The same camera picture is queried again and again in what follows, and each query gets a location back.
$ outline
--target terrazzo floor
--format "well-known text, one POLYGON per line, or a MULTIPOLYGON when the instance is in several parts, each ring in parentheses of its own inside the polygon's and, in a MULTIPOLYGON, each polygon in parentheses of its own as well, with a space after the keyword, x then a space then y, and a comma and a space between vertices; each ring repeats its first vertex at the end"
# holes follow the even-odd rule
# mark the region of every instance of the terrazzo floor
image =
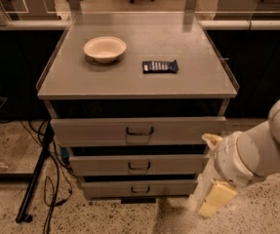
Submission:
MULTIPOLYGON (((245 131, 263 121, 228 119, 221 134, 225 136, 234 131, 245 131)), ((40 123, 36 121, 32 125, 38 127, 40 123)), ((39 152, 38 144, 20 122, 0 124, 0 157, 10 166, 8 172, 32 172, 39 152)), ((280 174, 241 189, 226 207, 211 218, 204 218, 197 213, 197 209, 216 175, 210 158, 198 179, 195 193, 188 198, 167 198, 159 199, 155 204, 126 205, 118 200, 86 200, 77 179, 65 172, 73 192, 66 203, 54 209, 50 233, 280 233, 280 174)), ((28 213, 33 216, 29 223, 18 224, 15 221, 26 184, 0 183, 0 233, 43 233, 49 210, 44 203, 46 176, 56 181, 56 169, 51 158, 45 161, 29 207, 28 213)), ((69 188, 61 175, 58 198, 66 198, 69 188)))

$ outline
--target cabinet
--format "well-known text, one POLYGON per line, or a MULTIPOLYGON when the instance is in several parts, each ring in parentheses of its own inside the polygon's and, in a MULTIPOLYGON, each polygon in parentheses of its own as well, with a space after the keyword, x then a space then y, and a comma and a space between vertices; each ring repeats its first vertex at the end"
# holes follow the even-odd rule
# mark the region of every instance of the cabinet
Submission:
POLYGON ((103 13, 71 25, 38 96, 87 199, 187 196, 208 161, 236 90, 194 15, 103 13), (112 64, 86 62, 99 36, 127 44, 112 64), (177 74, 143 74, 143 60, 177 60, 177 74))

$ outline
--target black handle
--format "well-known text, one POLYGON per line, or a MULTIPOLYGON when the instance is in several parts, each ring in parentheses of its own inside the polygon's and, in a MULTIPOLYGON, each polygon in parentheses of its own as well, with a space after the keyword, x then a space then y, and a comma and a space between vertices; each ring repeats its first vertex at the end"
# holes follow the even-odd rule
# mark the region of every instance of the black handle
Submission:
POLYGON ((133 168, 131 162, 129 162, 129 169, 133 171, 146 171, 150 168, 150 162, 148 162, 145 168, 133 168))
POLYGON ((153 127, 150 127, 149 132, 133 133, 133 132, 130 132, 129 128, 126 129, 126 132, 127 132, 127 135, 129 135, 129 136, 151 136, 153 134, 153 127))
POLYGON ((150 191, 150 186, 147 186, 147 189, 145 191, 136 191, 133 186, 131 187, 132 193, 148 193, 150 191))

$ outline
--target bowl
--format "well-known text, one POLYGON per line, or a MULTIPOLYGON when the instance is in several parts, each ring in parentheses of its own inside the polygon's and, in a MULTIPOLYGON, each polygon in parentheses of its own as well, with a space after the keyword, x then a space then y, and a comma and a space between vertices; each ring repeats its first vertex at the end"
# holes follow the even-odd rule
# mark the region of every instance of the bowl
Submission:
POLYGON ((100 63, 116 61, 127 49, 127 45, 119 38, 102 36, 94 38, 84 45, 85 55, 100 63))

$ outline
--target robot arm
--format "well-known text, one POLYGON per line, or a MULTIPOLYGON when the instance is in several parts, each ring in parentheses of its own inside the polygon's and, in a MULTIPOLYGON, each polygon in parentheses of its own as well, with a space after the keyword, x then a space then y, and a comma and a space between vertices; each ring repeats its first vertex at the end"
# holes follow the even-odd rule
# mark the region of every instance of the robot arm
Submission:
POLYGON ((271 108, 267 121, 223 138, 215 149, 216 170, 235 187, 280 173, 280 99, 271 108))

